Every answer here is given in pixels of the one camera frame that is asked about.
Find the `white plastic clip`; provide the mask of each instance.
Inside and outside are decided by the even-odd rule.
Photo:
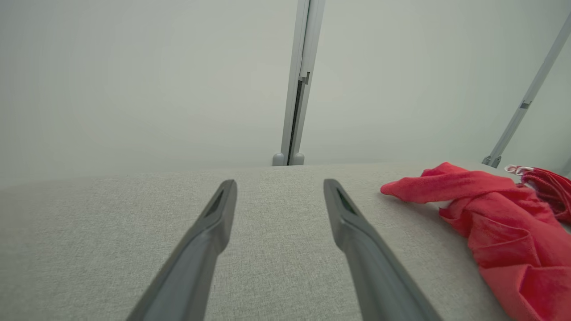
[[[533,171],[533,167],[507,165],[506,167],[504,167],[504,170],[506,172],[522,176],[527,171]]]

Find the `white wall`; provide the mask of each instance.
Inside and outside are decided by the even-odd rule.
[[[271,165],[296,5],[0,2],[0,186]]]
[[[305,163],[481,162],[570,11],[568,0],[328,1],[301,139]],[[542,106],[569,123],[567,51],[554,67],[557,84],[550,75],[529,118]],[[553,86],[557,98],[545,94]],[[568,129],[534,133],[567,148]]]
[[[516,164],[560,171],[571,158],[571,39],[502,155]]]

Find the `red towel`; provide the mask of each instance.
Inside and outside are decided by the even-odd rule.
[[[534,186],[537,197],[549,204],[556,219],[571,223],[571,182],[568,179],[534,168],[523,172],[521,182]]]
[[[536,192],[449,163],[385,184],[406,202],[454,200],[440,216],[462,236],[480,274],[516,320],[571,320],[571,235]]]

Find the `metal pole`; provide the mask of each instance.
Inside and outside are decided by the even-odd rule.
[[[317,43],[321,33],[321,23],[323,21],[323,11],[325,0],[310,0],[309,12],[307,14],[307,27],[303,43],[303,59],[299,72],[299,81],[302,89],[299,97],[298,115],[291,139],[291,152],[289,153],[289,165],[303,165],[305,156],[300,153],[301,134],[305,122],[305,112],[307,111],[307,101],[311,89],[311,79],[313,79],[313,67],[317,56]]]
[[[289,160],[292,130],[295,127],[297,110],[297,88],[299,86],[299,73],[305,41],[305,30],[309,13],[309,0],[297,0],[297,14],[295,17],[295,29],[293,31],[293,47],[291,50],[291,62],[289,64],[289,81],[287,98],[285,101],[285,118],[282,135],[282,150],[274,155],[272,166],[285,166]]]
[[[549,74],[549,71],[551,70],[551,67],[553,67],[563,45],[565,45],[565,41],[567,41],[569,33],[571,33],[571,13],[569,13],[567,20],[563,24],[561,31],[559,31],[559,34],[553,43],[553,46],[551,46],[549,53],[547,53],[547,57],[545,57],[543,64],[539,68],[535,78],[533,78],[532,84],[529,86],[527,93],[525,93],[524,99],[521,101],[516,113],[513,114],[512,119],[509,121],[508,126],[492,150],[492,153],[484,158],[482,164],[490,165],[494,168],[497,168],[500,164],[501,154],[504,152],[513,134],[516,132],[517,126],[520,125],[525,113],[527,113],[529,105],[531,105],[535,99],[537,92],[541,88],[541,85],[543,85],[543,81],[547,78],[547,74]]]

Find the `table surface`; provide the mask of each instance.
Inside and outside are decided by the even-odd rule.
[[[335,178],[444,320],[509,320],[467,241],[435,205],[379,193],[382,184],[437,165],[241,168],[5,188],[0,319],[124,319],[218,185],[231,178],[238,183],[234,225],[216,264],[206,319],[360,319],[323,199],[323,179]]]

